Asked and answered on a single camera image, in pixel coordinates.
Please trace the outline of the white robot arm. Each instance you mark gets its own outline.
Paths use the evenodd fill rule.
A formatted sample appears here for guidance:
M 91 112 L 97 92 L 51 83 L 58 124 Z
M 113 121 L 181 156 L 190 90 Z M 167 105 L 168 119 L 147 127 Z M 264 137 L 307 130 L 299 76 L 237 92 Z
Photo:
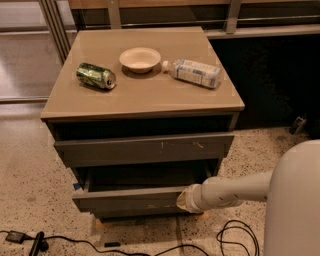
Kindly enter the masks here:
M 176 205 L 190 213 L 265 201 L 263 256 L 320 256 L 320 141 L 290 148 L 274 169 L 192 184 Z

